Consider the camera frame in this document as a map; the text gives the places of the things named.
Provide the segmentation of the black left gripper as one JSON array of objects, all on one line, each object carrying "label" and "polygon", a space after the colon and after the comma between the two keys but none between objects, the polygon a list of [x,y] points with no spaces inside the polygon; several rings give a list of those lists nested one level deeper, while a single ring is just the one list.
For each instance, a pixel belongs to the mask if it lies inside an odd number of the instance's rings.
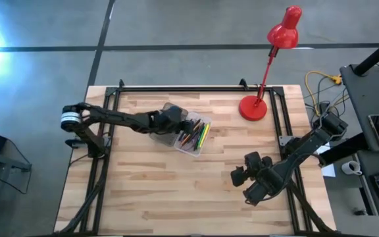
[{"label": "black left gripper", "polygon": [[177,106],[171,106],[166,110],[159,112],[156,123],[157,123],[157,134],[171,134],[179,133],[183,126],[183,134],[192,134],[194,121],[193,120],[182,120],[183,110]]}]

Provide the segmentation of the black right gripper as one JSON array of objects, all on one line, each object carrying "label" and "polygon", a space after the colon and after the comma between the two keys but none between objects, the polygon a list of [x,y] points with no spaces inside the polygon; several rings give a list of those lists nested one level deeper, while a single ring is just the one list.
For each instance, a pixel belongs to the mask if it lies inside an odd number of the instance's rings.
[{"label": "black right gripper", "polygon": [[[244,167],[236,167],[230,173],[232,184],[235,187],[241,186],[246,180],[251,178],[251,169]],[[266,196],[273,198],[278,195],[283,188],[286,177],[286,170],[281,165],[274,165],[259,171],[254,176],[254,183],[243,191],[245,203],[256,206]]]}]

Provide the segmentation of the orange pencil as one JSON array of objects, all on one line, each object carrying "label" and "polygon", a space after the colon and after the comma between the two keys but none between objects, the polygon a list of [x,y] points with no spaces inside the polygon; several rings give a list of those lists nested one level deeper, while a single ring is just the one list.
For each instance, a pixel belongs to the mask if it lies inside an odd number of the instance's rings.
[{"label": "orange pencil", "polygon": [[191,141],[192,139],[193,139],[193,137],[194,137],[194,134],[189,134],[189,135],[187,135],[185,138],[184,138],[184,140],[182,141],[182,143],[181,143],[181,147],[183,147],[184,145],[186,145],[189,141]]}]

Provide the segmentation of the green pen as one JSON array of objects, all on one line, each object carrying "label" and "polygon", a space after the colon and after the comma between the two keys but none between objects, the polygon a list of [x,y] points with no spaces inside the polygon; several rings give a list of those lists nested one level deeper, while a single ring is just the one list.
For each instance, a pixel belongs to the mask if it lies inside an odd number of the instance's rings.
[{"label": "green pen", "polygon": [[203,127],[203,129],[201,130],[201,132],[199,134],[199,137],[198,137],[198,140],[197,140],[197,143],[194,146],[194,151],[199,148],[199,144],[201,143],[202,137],[204,136],[204,133],[205,133],[207,127],[208,127],[208,123],[205,124],[204,127]]}]

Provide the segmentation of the yellow highlighter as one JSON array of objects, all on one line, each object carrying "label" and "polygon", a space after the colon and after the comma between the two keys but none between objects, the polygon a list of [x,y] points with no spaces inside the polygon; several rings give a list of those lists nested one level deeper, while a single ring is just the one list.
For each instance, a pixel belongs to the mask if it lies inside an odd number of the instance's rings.
[{"label": "yellow highlighter", "polygon": [[198,145],[198,148],[201,149],[202,145],[203,145],[203,142],[205,141],[205,138],[207,137],[207,133],[209,131],[211,127],[211,124],[210,123],[207,123],[207,125],[205,126],[205,129],[203,131],[203,134],[202,134],[202,137],[199,141],[199,145]]}]

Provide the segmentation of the smoky translucent box lid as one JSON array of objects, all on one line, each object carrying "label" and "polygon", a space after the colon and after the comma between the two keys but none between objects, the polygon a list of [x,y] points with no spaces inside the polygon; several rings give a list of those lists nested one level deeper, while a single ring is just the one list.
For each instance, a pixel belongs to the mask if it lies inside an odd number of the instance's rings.
[{"label": "smoky translucent box lid", "polygon": [[[186,109],[181,108],[181,107],[178,107],[178,108],[182,110],[181,119],[185,120],[187,115],[188,115],[188,111]],[[169,147],[173,147],[174,143],[178,139],[179,135],[180,135],[179,133],[171,133],[171,134],[152,133],[149,135],[149,137],[152,140],[155,140],[156,142],[160,142],[160,143],[167,145]]]}]

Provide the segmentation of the clear plastic supply box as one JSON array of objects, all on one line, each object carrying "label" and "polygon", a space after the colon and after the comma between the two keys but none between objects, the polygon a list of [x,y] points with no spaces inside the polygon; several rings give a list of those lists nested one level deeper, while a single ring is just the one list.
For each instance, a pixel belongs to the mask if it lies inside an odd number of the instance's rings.
[{"label": "clear plastic supply box", "polygon": [[[210,123],[211,124],[210,129],[212,128],[212,122],[213,122],[212,119],[210,117],[207,117],[205,115],[202,115],[202,114],[199,114],[199,113],[196,113],[196,112],[189,112],[185,120],[193,120],[194,121],[194,125],[195,125],[195,123],[199,119],[201,119],[202,122],[201,122],[200,126],[198,127],[198,129],[195,132],[192,133],[192,134],[194,134],[193,139],[196,137],[196,135],[199,132],[201,132],[201,130],[203,129],[203,127],[204,127],[205,124]],[[183,134],[182,131],[179,133],[180,135],[179,135],[178,139],[175,141],[173,147],[175,149],[177,149],[178,151],[181,151],[183,153],[187,153],[188,155],[192,155],[194,157],[198,157],[201,154],[201,150],[202,150],[205,142],[207,141],[208,133],[207,133],[207,137],[205,138],[205,141],[203,142],[203,145],[202,145],[201,149],[198,148],[195,151],[191,151],[190,150],[190,147],[193,145],[193,139],[191,141],[189,141],[186,145],[184,145],[183,147],[181,147],[180,145],[181,145],[182,141],[184,140],[184,138],[187,135],[189,135],[189,134]]]}]

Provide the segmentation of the red desk lamp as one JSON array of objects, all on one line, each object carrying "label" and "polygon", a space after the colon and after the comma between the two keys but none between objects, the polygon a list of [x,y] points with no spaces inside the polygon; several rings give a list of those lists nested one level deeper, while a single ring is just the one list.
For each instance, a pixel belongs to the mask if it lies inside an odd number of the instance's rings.
[{"label": "red desk lamp", "polygon": [[271,44],[271,49],[268,54],[263,81],[260,84],[257,95],[245,96],[239,104],[240,115],[245,120],[258,121],[266,115],[267,105],[263,97],[271,64],[280,49],[297,47],[299,41],[297,25],[301,16],[302,9],[300,6],[289,6],[285,11],[281,23],[275,25],[267,34],[267,40]]}]

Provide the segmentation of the white paper sheet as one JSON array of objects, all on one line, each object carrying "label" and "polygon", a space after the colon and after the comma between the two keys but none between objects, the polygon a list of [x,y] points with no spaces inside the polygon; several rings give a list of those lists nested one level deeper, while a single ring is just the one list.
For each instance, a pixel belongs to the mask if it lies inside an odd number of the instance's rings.
[{"label": "white paper sheet", "polygon": [[[324,144],[324,145],[320,146],[317,149],[316,153],[318,155],[321,155],[322,153],[324,153],[325,151],[328,151],[329,149],[330,149],[330,144],[327,143],[327,144]],[[335,168],[334,168],[333,164],[326,165],[325,167],[322,167],[321,171],[322,171],[322,175],[324,177],[330,177],[330,178],[335,178],[336,177],[336,172],[335,172]]]}]

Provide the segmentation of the black square beam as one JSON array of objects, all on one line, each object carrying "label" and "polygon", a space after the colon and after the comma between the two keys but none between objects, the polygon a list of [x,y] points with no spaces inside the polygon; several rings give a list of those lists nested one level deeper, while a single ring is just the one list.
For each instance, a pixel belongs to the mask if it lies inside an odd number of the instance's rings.
[{"label": "black square beam", "polygon": [[322,153],[320,156],[324,159],[323,166],[334,163],[360,150],[379,152],[379,145],[370,126],[369,119],[365,127],[368,128],[368,130],[364,130],[364,132]]}]

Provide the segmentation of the white mug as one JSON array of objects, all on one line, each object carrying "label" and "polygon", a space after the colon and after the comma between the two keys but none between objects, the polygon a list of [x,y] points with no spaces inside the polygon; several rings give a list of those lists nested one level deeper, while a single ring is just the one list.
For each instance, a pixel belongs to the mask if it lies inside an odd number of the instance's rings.
[{"label": "white mug", "polygon": [[361,170],[361,165],[358,162],[356,162],[356,161],[348,161],[348,162],[344,163],[341,166],[341,170],[346,175],[357,175],[357,176],[360,176],[360,175],[363,174],[363,172]]}]

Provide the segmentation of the black table clamp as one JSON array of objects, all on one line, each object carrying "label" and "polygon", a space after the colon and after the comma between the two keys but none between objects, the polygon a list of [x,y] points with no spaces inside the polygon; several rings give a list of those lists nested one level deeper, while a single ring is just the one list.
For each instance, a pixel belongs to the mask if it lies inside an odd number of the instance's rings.
[{"label": "black table clamp", "polygon": [[68,139],[65,141],[65,144],[71,147],[72,149],[77,149],[80,147],[86,147],[86,143],[78,138]]}]

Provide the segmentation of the grey side table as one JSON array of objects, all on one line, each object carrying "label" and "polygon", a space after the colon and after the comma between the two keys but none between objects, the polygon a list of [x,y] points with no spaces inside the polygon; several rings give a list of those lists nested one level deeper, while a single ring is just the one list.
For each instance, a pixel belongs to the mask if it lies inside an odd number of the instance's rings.
[{"label": "grey side table", "polygon": [[371,68],[364,76],[357,76],[353,69],[354,66],[346,66],[340,68],[340,72],[362,129],[358,137],[363,146],[357,157],[379,216],[379,189],[374,179],[379,175],[379,141],[370,122],[371,115],[379,115],[379,66]]}]

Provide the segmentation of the black round pole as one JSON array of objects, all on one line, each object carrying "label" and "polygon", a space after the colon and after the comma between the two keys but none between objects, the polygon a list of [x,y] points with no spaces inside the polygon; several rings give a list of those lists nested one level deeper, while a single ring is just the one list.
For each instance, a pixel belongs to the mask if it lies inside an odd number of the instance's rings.
[{"label": "black round pole", "polygon": [[362,76],[368,70],[370,70],[373,66],[375,66],[379,62],[379,48],[373,52],[370,56],[368,56],[363,62],[358,64],[354,69],[353,73],[357,76]]}]

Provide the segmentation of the black aluminium table frame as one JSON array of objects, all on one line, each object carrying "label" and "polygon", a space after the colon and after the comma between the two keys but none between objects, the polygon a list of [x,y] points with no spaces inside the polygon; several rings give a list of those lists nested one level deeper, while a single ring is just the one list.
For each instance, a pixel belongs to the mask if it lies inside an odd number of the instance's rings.
[{"label": "black aluminium table frame", "polygon": [[253,207],[230,172],[256,151],[281,160],[280,141],[303,136],[309,119],[298,85],[266,89],[268,111],[250,122],[238,112],[240,100],[255,86],[92,86],[86,101],[125,113],[160,109],[166,103],[206,116],[212,127],[198,156],[183,153],[129,128],[94,124],[93,132],[111,142],[106,159],[75,149],[57,220],[67,225],[97,186],[98,195],[82,215],[75,235],[286,235],[314,225],[291,192]]}]

